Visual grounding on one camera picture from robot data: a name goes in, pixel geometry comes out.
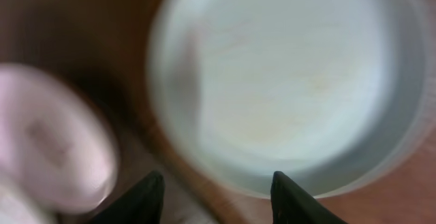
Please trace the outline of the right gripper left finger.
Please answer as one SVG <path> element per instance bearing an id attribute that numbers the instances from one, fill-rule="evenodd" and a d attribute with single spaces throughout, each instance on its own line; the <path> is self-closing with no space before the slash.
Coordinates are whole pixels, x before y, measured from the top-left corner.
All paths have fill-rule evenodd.
<path id="1" fill-rule="evenodd" d="M 159 224 L 164 191 L 163 176 L 152 171 L 117 201 L 93 217 L 90 224 Z"/>

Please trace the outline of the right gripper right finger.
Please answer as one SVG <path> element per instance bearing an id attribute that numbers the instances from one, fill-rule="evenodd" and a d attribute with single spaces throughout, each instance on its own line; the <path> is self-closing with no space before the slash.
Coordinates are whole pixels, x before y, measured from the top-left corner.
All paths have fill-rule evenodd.
<path id="1" fill-rule="evenodd" d="M 270 201 L 274 224 L 347 224 L 280 171 L 273 174 Z"/>

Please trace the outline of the light blue plate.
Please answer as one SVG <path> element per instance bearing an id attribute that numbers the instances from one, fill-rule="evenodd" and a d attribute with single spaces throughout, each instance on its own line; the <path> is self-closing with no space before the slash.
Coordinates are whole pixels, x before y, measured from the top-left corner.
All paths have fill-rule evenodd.
<path id="1" fill-rule="evenodd" d="M 313 197 L 377 180 L 435 111 L 435 0 L 163 0 L 147 83 L 193 169 L 267 198 L 281 171 Z"/>

